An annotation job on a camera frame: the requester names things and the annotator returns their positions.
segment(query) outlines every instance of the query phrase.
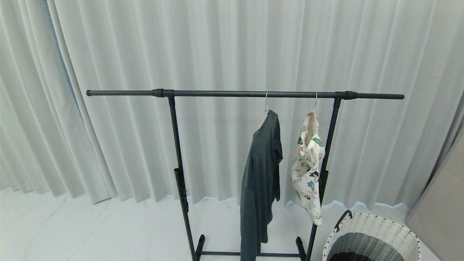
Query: black vertical pole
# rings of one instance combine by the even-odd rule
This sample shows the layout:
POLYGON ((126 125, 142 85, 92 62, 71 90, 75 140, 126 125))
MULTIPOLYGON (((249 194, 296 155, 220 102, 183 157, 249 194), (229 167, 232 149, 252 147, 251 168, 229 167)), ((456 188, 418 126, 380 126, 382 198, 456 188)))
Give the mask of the black vertical pole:
MULTIPOLYGON (((332 110, 332 118, 330 119, 330 125, 329 125, 329 134, 327 135, 327 142, 325 144, 325 157, 322 161, 321 173, 319 175, 319 183, 320 183, 319 198, 321 199, 321 206, 322 206, 322 198, 324 197, 327 177, 329 175, 329 172, 326 171, 327 161, 329 159, 330 147, 332 145, 332 139, 334 137, 335 124, 337 122, 338 109, 340 108, 341 102, 342 102, 341 98, 335 98, 334 100, 334 108, 332 110)), ((309 261, 309 259, 311 258, 311 253, 313 251, 313 245, 314 245, 314 239, 316 237, 316 230, 317 230, 317 225, 313 223, 313 227, 311 229, 311 237, 309 238, 308 253, 306 255, 306 261, 309 261)))
POLYGON ((175 153, 177 156, 178 168, 174 170, 177 182, 177 190, 179 192, 180 206, 182 207, 182 215, 184 216, 185 230, 187 231, 188 246, 190 247, 190 254, 192 261, 197 261, 195 256, 195 246, 193 245, 192 230, 190 229, 190 221, 188 220, 188 202, 187 191, 185 189, 184 167, 182 166, 182 154, 180 152, 179 128, 177 127, 177 115, 175 112, 174 95, 169 95, 169 108, 171 109, 171 121, 173 124, 175 153))

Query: woven basket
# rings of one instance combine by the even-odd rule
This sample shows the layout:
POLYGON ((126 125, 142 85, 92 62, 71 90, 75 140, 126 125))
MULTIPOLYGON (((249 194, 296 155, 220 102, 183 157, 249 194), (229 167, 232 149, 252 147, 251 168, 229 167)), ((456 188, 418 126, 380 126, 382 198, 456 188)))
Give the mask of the woven basket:
POLYGON ((421 260, 420 242, 403 225, 347 210, 330 233, 322 260, 416 261, 421 260))

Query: green print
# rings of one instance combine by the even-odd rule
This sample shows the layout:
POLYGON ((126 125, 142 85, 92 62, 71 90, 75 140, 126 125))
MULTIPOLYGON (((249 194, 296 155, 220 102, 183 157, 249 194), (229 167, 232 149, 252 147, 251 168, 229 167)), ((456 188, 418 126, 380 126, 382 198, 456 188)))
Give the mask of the green print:
POLYGON ((314 141, 315 143, 317 143, 319 146, 324 147, 324 143, 322 143, 322 140, 320 140, 320 139, 314 137, 314 138, 313 138, 313 141, 314 141))

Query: basket handle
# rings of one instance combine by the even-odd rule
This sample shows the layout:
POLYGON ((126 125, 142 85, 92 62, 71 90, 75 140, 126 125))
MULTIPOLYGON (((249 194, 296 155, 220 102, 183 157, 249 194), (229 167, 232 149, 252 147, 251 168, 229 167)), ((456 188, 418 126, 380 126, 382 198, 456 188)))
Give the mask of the basket handle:
POLYGON ((345 211, 345 213, 343 213, 343 215, 340 217, 337 224, 335 225, 337 232, 340 231, 339 225, 342 222, 342 220, 346 217, 347 214, 349 214, 349 218, 353 218, 353 214, 351 213, 351 210, 348 209, 347 211, 345 211))

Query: beige panel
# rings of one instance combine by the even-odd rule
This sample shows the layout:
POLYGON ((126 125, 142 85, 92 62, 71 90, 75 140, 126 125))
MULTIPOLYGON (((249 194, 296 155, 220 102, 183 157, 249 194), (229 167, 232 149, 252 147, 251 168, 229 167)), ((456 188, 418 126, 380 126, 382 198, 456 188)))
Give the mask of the beige panel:
POLYGON ((441 170, 406 221, 442 260, 464 256, 464 138, 453 146, 441 170))

